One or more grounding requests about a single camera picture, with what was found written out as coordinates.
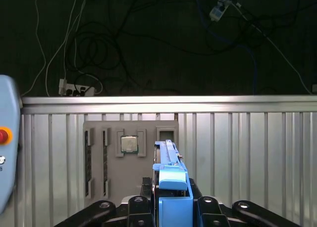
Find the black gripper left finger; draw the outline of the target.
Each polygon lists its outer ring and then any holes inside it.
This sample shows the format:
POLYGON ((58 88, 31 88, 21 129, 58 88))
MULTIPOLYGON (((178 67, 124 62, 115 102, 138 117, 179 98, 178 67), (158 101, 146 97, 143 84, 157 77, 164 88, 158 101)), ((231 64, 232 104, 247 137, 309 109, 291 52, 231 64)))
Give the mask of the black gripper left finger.
POLYGON ((152 179, 144 177, 140 195, 126 197, 118 207, 110 201, 97 201, 56 226, 154 227, 152 179))

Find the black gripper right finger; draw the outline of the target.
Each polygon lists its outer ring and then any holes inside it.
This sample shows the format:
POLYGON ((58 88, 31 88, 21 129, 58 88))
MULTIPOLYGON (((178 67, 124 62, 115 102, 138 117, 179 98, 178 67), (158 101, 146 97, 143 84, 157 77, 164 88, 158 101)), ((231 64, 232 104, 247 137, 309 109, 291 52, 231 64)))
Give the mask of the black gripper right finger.
POLYGON ((299 225, 251 201, 238 200, 231 207, 204 196, 191 178, 195 227, 298 227, 299 225))

